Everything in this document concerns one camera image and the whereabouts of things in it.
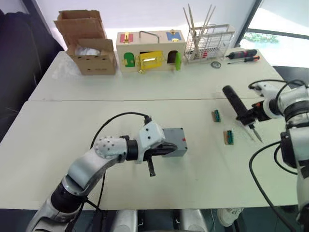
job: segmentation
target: small round object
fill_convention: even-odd
[[[212,66],[213,68],[215,68],[215,69],[219,69],[219,68],[221,68],[221,63],[218,62],[218,61],[213,61],[213,62],[211,63],[211,66]]]

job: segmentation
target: wire rack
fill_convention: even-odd
[[[190,29],[184,52],[186,60],[191,63],[223,58],[234,33],[229,24]]]

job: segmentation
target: screwdriver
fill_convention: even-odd
[[[257,53],[257,50],[251,49],[251,50],[246,50],[246,51],[238,51],[238,52],[231,52],[228,54],[229,59],[238,59],[238,58],[244,58],[244,57],[254,57]]]
[[[253,62],[253,61],[258,61],[260,59],[260,56],[255,56],[255,57],[247,57],[243,60],[239,60],[239,61],[235,61],[235,62],[231,62],[231,63],[227,63],[227,64],[235,64],[238,62]]]

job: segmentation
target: metal handle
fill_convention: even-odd
[[[141,34],[142,32],[157,37],[157,38],[158,38],[158,44],[160,43],[160,37],[159,37],[157,34],[153,34],[153,33],[151,33],[151,32],[147,32],[147,31],[144,31],[144,30],[140,30],[140,32],[139,32],[139,38],[140,38],[140,34]]]
[[[149,159],[147,159],[147,163],[148,163],[150,177],[155,176],[155,168],[154,168],[153,159],[151,158],[151,156]]]

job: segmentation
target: table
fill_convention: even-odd
[[[260,99],[244,99],[249,107]],[[222,122],[211,111],[218,109]],[[97,129],[124,111],[147,113],[163,128],[183,127],[188,151],[182,158],[154,157],[147,164],[126,161],[107,170],[103,209],[179,209],[267,206],[248,168],[251,155],[280,139],[284,120],[256,123],[264,144],[236,120],[226,99],[174,101],[28,101],[0,144],[0,208],[37,209],[70,164],[84,154]],[[143,118],[124,116],[101,135],[133,137]],[[232,129],[234,145],[223,131]],[[296,176],[273,161],[271,148],[253,162],[262,187],[275,205],[297,204]],[[89,198],[98,200],[100,183]]]
[[[233,48],[227,51],[239,51]],[[148,71],[115,76],[83,76],[65,52],[60,52],[30,101],[140,101],[180,99],[222,99],[222,87],[231,85],[241,98],[257,98],[248,84],[260,79],[279,79],[280,75],[264,57],[258,62],[227,65],[214,69],[209,63],[183,65],[178,72]]]

